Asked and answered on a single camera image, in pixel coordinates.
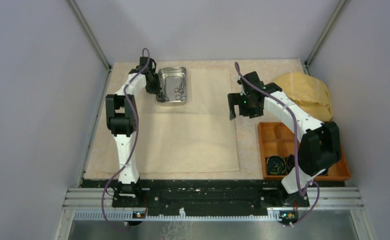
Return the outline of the steel instrument tray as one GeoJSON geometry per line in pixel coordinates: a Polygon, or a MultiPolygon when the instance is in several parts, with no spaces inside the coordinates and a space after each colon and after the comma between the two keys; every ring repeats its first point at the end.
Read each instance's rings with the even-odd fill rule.
{"type": "Polygon", "coordinates": [[[164,67],[159,69],[158,72],[159,81],[161,84],[161,91],[167,94],[167,97],[169,98],[169,101],[166,103],[159,103],[157,101],[156,96],[156,102],[161,106],[166,107],[174,107],[174,106],[182,106],[186,104],[185,101],[178,101],[175,100],[175,93],[174,88],[179,86],[181,78],[183,78],[186,81],[186,97],[187,97],[187,70],[183,66],[175,66],[175,67],[164,67]]]}

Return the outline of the cream cloth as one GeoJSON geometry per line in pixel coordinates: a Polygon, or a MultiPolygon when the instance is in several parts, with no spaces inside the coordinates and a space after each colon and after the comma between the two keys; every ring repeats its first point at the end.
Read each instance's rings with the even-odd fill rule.
{"type": "Polygon", "coordinates": [[[136,98],[140,133],[135,157],[144,174],[239,170],[235,123],[229,119],[227,68],[188,69],[183,105],[162,106],[141,91],[136,98]]]}

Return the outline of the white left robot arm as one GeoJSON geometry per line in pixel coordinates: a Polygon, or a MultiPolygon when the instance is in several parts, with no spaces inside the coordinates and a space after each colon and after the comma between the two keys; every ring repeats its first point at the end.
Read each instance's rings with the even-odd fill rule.
{"type": "Polygon", "coordinates": [[[160,93],[156,66],[152,58],[140,57],[139,65],[130,70],[122,87],[105,98],[107,128],[117,146],[120,168],[113,177],[118,177],[118,189],[124,195],[124,201],[132,207],[140,205],[143,200],[143,193],[136,189],[140,179],[135,164],[135,146],[139,133],[136,96],[142,90],[152,95],[160,93]]]}

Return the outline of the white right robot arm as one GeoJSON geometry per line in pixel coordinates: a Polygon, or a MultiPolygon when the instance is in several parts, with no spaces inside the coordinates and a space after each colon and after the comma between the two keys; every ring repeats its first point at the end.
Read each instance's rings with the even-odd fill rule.
{"type": "Polygon", "coordinates": [[[238,74],[241,91],[228,94],[231,120],[237,115],[257,118],[270,112],[294,134],[295,166],[285,176],[276,200],[289,206],[296,193],[305,194],[312,180],[341,160],[339,128],[334,122],[322,122],[302,110],[275,83],[264,84],[257,72],[238,74]]]}

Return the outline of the steel surgical scissors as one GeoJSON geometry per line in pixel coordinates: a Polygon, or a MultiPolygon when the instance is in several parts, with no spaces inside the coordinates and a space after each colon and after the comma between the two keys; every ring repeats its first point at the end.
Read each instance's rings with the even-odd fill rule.
{"type": "Polygon", "coordinates": [[[157,101],[159,103],[165,103],[169,101],[169,98],[167,97],[167,94],[164,93],[162,90],[157,94],[157,101]]]}

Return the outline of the steel forceps clamp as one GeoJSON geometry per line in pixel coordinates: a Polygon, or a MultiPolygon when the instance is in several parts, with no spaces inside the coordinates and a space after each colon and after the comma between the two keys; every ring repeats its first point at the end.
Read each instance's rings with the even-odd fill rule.
{"type": "Polygon", "coordinates": [[[186,100],[186,81],[181,78],[179,86],[174,88],[175,100],[176,101],[185,101],[186,100]]]}

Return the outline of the wooden compartment tray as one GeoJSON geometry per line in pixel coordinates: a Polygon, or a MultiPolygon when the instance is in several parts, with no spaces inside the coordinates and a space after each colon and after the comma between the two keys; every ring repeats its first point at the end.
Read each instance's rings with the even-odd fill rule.
{"type": "MultiPolygon", "coordinates": [[[[293,133],[283,123],[279,122],[260,122],[257,126],[258,142],[261,157],[261,169],[264,180],[282,180],[285,175],[268,175],[266,171],[266,159],[270,156],[288,157],[294,154],[293,133]]],[[[329,168],[326,175],[315,177],[315,181],[343,182],[351,179],[344,153],[341,160],[329,168]]]]}

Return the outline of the yellow crumpled cloth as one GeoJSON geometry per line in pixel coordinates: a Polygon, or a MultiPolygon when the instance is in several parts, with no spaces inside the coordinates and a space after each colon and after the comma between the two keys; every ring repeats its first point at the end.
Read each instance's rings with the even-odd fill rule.
{"type": "Polygon", "coordinates": [[[276,77],[285,94],[307,114],[322,122],[333,118],[330,93],[321,80],[301,72],[289,72],[276,77]]]}

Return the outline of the dark patterned fabric roll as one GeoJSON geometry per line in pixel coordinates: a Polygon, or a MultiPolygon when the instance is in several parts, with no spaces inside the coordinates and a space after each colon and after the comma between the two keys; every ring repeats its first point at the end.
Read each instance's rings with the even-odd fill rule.
{"type": "Polygon", "coordinates": [[[268,157],[266,159],[266,171],[268,175],[285,175],[287,172],[285,159],[278,155],[268,157]]]}

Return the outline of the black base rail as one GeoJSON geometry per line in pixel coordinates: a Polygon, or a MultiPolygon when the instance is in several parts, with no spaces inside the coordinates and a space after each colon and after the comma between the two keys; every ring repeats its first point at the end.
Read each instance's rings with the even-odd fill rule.
{"type": "Polygon", "coordinates": [[[144,179],[136,183],[117,180],[84,180],[83,188],[103,191],[112,198],[112,206],[124,208],[146,204],[150,208],[180,204],[183,206],[237,206],[248,208],[308,207],[316,201],[320,188],[313,193],[287,193],[282,184],[272,180],[163,180],[144,179]]]}

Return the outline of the aluminium frame rail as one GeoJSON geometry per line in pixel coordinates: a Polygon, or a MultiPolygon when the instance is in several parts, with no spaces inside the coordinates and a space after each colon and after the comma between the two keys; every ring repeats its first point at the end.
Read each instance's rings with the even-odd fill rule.
{"type": "Polygon", "coordinates": [[[374,240],[376,235],[357,188],[308,191],[310,205],[295,211],[300,222],[284,226],[292,207],[267,207],[264,196],[216,203],[201,189],[184,189],[183,201],[168,190],[135,207],[113,207],[98,188],[67,191],[57,240],[374,240]]]}

